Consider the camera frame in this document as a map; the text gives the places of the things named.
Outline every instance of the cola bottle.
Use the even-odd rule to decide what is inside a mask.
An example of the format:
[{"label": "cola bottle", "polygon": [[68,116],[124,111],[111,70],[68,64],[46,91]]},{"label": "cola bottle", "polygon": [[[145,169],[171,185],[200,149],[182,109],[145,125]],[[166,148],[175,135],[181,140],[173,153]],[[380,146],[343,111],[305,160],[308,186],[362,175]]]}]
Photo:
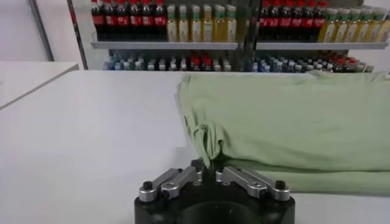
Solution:
[{"label": "cola bottle", "polygon": [[278,34],[278,25],[279,25],[279,7],[280,7],[280,1],[274,0],[273,6],[271,7],[269,11],[269,19],[268,19],[268,26],[269,26],[269,33],[268,33],[268,39],[269,40],[276,40],[277,34]]},{"label": "cola bottle", "polygon": [[155,27],[151,0],[143,0],[142,25],[145,39],[153,40],[155,38]]},{"label": "cola bottle", "polygon": [[301,25],[302,25],[302,7],[305,4],[303,0],[298,0],[297,6],[291,11],[291,25],[289,39],[299,41],[301,39]]},{"label": "cola bottle", "polygon": [[265,0],[260,10],[260,21],[259,21],[259,30],[258,30],[259,40],[266,40],[267,34],[269,33],[269,26],[268,26],[269,6],[270,6],[269,1]]},{"label": "cola bottle", "polygon": [[116,15],[118,17],[118,33],[122,40],[130,39],[130,9],[124,0],[116,0]]},{"label": "cola bottle", "polygon": [[118,38],[118,17],[116,16],[115,6],[112,5],[112,0],[105,0],[104,14],[107,25],[107,39],[116,40]]},{"label": "cola bottle", "polygon": [[140,40],[142,34],[142,7],[138,0],[130,0],[130,24],[132,28],[131,38]]},{"label": "cola bottle", "polygon": [[316,2],[314,0],[309,0],[307,7],[303,8],[302,13],[302,26],[301,34],[302,40],[310,41],[311,36],[311,26],[313,25],[314,20],[314,5]]},{"label": "cola bottle", "polygon": [[319,32],[321,31],[322,26],[325,23],[325,9],[328,6],[328,3],[325,1],[318,2],[317,7],[314,10],[314,21],[313,26],[311,28],[310,41],[317,42]]},{"label": "cola bottle", "polygon": [[291,24],[292,0],[286,0],[285,6],[280,8],[280,21],[278,29],[278,40],[288,40]]},{"label": "cola bottle", "polygon": [[92,0],[91,15],[98,37],[97,40],[102,41],[105,39],[104,2],[102,0]]},{"label": "cola bottle", "polygon": [[156,26],[156,39],[166,40],[166,7],[163,0],[156,0],[154,23]]}]

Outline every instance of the white table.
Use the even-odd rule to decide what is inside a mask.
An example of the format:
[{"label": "white table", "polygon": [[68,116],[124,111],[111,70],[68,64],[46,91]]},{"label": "white table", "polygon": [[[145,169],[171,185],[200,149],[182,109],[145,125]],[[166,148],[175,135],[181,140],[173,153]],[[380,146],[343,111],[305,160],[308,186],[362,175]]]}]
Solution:
[{"label": "white table", "polygon": [[[145,180],[197,158],[181,73],[76,71],[0,111],[0,223],[133,223]],[[387,224],[390,198],[294,194],[298,224]]]},{"label": "white table", "polygon": [[0,110],[78,68],[73,62],[0,61]]}]

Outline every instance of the metal shelf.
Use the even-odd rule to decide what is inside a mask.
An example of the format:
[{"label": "metal shelf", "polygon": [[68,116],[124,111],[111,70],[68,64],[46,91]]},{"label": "metal shelf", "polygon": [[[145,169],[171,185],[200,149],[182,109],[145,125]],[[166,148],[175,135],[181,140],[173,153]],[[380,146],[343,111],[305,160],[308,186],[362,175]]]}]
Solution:
[{"label": "metal shelf", "polygon": [[136,49],[136,50],[235,50],[238,43],[178,43],[178,42],[117,42],[95,41],[95,49]]},{"label": "metal shelf", "polygon": [[256,50],[373,50],[385,49],[389,43],[267,43],[259,42]]}]

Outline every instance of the folded shirt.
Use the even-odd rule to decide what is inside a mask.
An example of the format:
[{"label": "folded shirt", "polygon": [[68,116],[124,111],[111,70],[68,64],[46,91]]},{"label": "folded shirt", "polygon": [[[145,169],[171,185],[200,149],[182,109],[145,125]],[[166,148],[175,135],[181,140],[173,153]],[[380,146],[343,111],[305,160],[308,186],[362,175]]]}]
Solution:
[{"label": "folded shirt", "polygon": [[223,158],[293,191],[390,194],[390,82],[317,75],[185,77],[180,107],[205,164]]}]

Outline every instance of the red label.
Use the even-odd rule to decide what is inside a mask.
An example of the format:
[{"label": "red label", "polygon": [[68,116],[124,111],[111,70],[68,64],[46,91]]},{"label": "red label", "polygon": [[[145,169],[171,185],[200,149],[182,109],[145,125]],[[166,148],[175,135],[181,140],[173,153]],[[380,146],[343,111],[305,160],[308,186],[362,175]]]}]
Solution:
[{"label": "red label", "polygon": [[107,22],[107,25],[109,25],[109,26],[118,25],[118,17],[116,17],[116,16],[106,16],[105,20]]},{"label": "red label", "polygon": [[153,26],[154,20],[152,16],[142,16],[142,24],[144,26]]},{"label": "red label", "polygon": [[269,18],[268,19],[268,25],[271,27],[278,26],[279,24],[279,18]]},{"label": "red label", "polygon": [[93,24],[104,25],[104,16],[92,16]]},{"label": "red label", "polygon": [[130,24],[128,16],[118,16],[118,24],[120,26],[128,26]]},{"label": "red label", "polygon": [[132,26],[142,26],[141,16],[130,16],[130,21],[132,23]]},{"label": "red label", "polygon": [[166,25],[166,17],[165,16],[156,16],[154,18],[154,23],[156,26],[165,26]]},{"label": "red label", "polygon": [[302,19],[300,19],[300,18],[291,20],[292,27],[300,27],[301,24],[302,24]]},{"label": "red label", "polygon": [[268,26],[268,18],[260,18],[260,27]]},{"label": "red label", "polygon": [[325,19],[315,19],[313,21],[314,27],[322,27],[322,25],[325,23]]},{"label": "red label", "polygon": [[282,19],[280,19],[279,23],[280,23],[280,26],[283,26],[283,27],[290,26],[291,18],[282,18]]},{"label": "red label", "polygon": [[303,19],[302,20],[302,26],[309,28],[313,24],[313,19]]}]

